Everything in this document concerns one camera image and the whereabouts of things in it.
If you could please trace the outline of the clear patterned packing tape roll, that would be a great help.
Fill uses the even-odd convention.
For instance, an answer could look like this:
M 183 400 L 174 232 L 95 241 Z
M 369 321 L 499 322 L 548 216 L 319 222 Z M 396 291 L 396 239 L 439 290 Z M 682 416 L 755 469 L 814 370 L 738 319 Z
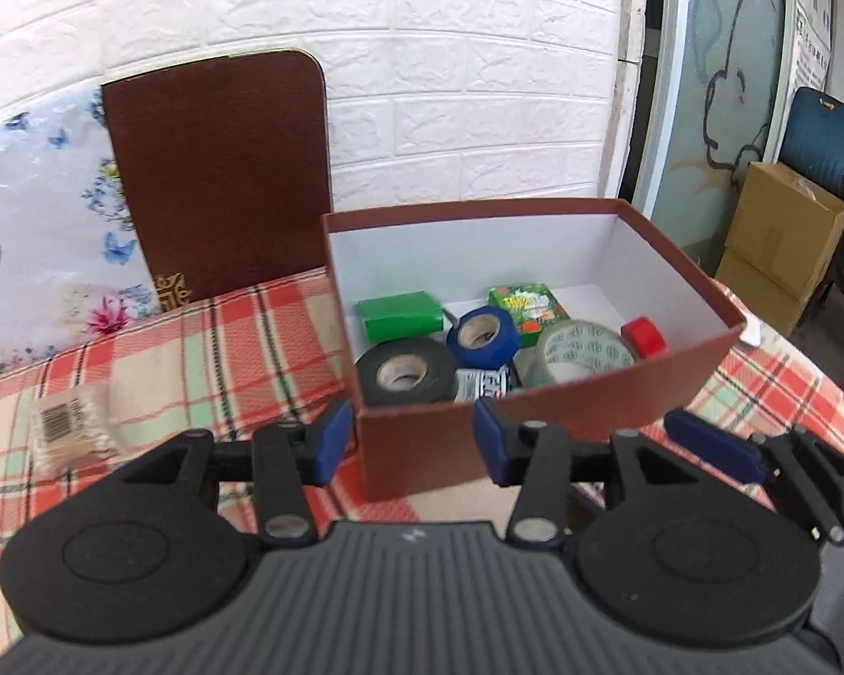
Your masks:
M 619 332 L 585 320 L 566 320 L 542 331 L 536 343 L 514 358 L 525 389 L 577 383 L 596 375 L 628 369 L 636 352 Z

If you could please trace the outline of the blue tape roll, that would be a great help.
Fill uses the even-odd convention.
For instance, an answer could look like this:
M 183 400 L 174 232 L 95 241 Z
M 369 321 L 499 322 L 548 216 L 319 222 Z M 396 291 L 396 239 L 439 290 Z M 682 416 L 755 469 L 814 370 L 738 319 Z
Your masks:
M 460 317 L 446 334 L 446 348 L 460 367 L 499 370 L 514 359 L 521 340 L 514 319 L 499 307 L 481 307 Z

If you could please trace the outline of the black tape roll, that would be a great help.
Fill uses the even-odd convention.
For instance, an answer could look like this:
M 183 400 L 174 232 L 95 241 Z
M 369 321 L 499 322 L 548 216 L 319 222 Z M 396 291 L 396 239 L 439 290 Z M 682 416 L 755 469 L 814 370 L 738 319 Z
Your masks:
M 355 367 L 362 399 L 369 407 L 437 404 L 456 398 L 456 357 L 430 337 L 375 344 Z

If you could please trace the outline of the green printed small box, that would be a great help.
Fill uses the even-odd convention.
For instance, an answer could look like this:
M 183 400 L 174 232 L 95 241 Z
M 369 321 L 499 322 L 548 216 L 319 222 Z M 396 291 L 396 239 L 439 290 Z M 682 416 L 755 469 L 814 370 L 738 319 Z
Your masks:
M 546 329 L 570 318 L 545 283 L 494 286 L 488 292 L 488 303 L 512 317 L 523 348 L 533 348 Z

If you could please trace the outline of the cotton swab bag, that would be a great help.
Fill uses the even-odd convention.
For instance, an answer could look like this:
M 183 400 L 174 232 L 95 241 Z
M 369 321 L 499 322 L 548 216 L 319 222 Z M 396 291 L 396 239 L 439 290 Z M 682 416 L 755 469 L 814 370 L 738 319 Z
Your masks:
M 28 436 L 33 471 L 41 479 L 55 479 L 128 449 L 112 416 L 106 382 L 38 399 L 28 411 Z

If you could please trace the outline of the red plaid bed cloth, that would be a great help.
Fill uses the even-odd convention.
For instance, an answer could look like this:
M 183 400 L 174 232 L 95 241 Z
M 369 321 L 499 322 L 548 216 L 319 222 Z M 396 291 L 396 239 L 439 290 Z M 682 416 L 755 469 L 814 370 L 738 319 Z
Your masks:
M 143 453 L 187 428 L 237 439 L 277 417 L 312 419 L 341 378 L 334 290 L 321 270 L 198 301 L 0 376 L 0 553 L 32 516 L 115 466 L 38 479 L 28 442 L 36 399 L 107 384 L 118 430 Z M 771 327 L 759 348 L 735 346 L 690 408 L 739 436 L 805 425 L 844 453 L 843 391 Z M 0 654 L 17 636 L 0 593 Z

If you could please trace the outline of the silver printed packet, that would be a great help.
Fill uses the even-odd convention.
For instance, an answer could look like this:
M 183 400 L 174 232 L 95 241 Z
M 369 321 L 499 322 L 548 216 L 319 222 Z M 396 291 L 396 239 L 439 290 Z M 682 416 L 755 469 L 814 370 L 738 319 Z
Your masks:
M 520 376 L 512 364 L 495 370 L 459 369 L 454 400 L 466 404 L 480 398 L 499 399 L 522 388 Z

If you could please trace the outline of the white round device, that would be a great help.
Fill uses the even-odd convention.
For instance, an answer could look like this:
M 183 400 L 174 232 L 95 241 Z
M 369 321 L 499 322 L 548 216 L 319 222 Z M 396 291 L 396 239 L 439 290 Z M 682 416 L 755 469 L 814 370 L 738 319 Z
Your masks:
M 756 317 L 749 317 L 743 332 L 739 334 L 739 341 L 752 349 L 759 349 L 762 344 L 762 323 Z

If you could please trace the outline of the red brown cardboard box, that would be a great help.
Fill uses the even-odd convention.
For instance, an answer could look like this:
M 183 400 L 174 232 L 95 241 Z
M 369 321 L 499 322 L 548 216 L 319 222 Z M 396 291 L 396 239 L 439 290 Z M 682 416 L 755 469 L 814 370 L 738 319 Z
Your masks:
M 684 406 L 744 317 L 630 204 L 433 202 L 329 213 L 367 497 L 478 479 L 473 404 L 602 440 Z

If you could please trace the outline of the red tape roll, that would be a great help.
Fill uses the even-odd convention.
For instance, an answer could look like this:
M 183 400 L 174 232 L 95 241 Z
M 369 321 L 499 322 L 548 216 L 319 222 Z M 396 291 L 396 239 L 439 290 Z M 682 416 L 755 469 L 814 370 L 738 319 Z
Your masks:
M 668 343 L 660 329 L 647 317 L 633 318 L 622 325 L 621 337 L 640 359 L 653 358 L 669 352 Z

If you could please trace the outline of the plain green small box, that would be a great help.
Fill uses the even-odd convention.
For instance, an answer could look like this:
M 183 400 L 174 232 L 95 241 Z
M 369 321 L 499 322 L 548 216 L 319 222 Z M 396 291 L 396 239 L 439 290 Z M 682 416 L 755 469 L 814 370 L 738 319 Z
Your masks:
M 442 305 L 425 291 L 358 301 L 356 311 L 372 344 L 433 335 L 443 329 Z

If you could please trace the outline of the brown cardboard carton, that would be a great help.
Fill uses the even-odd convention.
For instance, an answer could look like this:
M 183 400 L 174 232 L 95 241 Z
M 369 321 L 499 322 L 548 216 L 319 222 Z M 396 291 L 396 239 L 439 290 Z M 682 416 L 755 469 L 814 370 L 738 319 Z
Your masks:
M 790 335 L 828 270 L 844 202 L 782 163 L 748 166 L 715 279 Z

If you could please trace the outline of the floral plastic wrapped pillow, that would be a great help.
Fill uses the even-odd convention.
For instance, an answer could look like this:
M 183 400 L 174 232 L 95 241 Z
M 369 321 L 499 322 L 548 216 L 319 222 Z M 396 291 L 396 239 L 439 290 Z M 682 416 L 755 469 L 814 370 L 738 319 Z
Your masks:
M 0 375 L 160 309 L 102 93 L 0 124 Z

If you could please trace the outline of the blue chair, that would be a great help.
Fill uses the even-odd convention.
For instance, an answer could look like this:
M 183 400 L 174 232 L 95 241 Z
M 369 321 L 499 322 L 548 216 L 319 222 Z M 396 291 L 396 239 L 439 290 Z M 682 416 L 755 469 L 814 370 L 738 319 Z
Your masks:
M 844 102 L 810 87 L 794 92 L 779 160 L 844 202 Z M 844 230 L 828 281 L 844 297 Z

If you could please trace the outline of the cartoon painted wall panel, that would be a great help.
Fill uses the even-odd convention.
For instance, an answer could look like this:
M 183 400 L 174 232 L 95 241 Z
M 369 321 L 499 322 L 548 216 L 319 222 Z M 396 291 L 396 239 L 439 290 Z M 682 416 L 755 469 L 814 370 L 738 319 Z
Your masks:
M 647 0 L 622 194 L 706 273 L 793 93 L 825 87 L 831 40 L 833 0 Z

